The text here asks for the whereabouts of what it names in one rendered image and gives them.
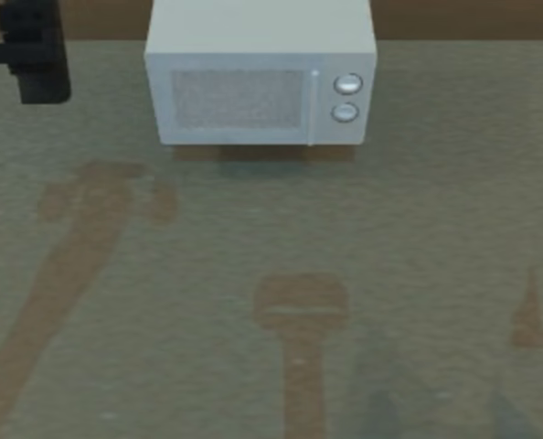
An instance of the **black object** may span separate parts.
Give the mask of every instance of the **black object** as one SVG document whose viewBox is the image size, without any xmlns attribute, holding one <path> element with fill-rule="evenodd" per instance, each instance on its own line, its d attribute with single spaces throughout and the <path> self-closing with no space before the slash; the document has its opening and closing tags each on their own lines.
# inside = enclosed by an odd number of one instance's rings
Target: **black object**
<svg viewBox="0 0 543 439">
<path fill-rule="evenodd" d="M 5 0 L 0 5 L 0 64 L 17 77 L 22 103 L 70 99 L 59 0 Z"/>
</svg>

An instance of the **white microwave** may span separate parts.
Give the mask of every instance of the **white microwave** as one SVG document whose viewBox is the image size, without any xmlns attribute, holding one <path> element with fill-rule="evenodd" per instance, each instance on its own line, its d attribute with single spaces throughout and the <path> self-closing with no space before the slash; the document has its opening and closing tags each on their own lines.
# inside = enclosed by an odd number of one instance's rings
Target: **white microwave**
<svg viewBox="0 0 543 439">
<path fill-rule="evenodd" d="M 164 145 L 359 145 L 368 0 L 154 0 L 145 66 Z"/>
</svg>

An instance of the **countertop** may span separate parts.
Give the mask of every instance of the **countertop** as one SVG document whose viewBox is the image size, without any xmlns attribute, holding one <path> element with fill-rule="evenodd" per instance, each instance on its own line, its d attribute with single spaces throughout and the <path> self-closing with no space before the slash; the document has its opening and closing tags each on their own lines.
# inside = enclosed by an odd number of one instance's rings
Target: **countertop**
<svg viewBox="0 0 543 439">
<path fill-rule="evenodd" d="M 543 438 L 543 43 L 380 42 L 356 148 L 174 152 L 143 42 L 68 49 L 63 106 L 0 68 L 1 439 Z"/>
</svg>

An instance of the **microwave window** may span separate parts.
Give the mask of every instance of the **microwave window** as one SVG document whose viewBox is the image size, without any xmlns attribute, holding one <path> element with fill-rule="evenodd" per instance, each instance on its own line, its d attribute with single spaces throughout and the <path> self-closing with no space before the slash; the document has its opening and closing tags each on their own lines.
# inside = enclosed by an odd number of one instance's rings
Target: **microwave window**
<svg viewBox="0 0 543 439">
<path fill-rule="evenodd" d="M 298 129 L 304 73 L 299 70 L 174 72 L 176 125 L 182 129 Z"/>
</svg>

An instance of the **microwave top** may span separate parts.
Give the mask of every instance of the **microwave top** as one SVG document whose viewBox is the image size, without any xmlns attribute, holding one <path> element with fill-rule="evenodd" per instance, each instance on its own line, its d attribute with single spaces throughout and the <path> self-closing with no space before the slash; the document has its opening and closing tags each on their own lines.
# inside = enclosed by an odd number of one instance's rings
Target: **microwave top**
<svg viewBox="0 0 543 439">
<path fill-rule="evenodd" d="M 368 0 L 154 0 L 146 53 L 374 53 Z"/>
</svg>

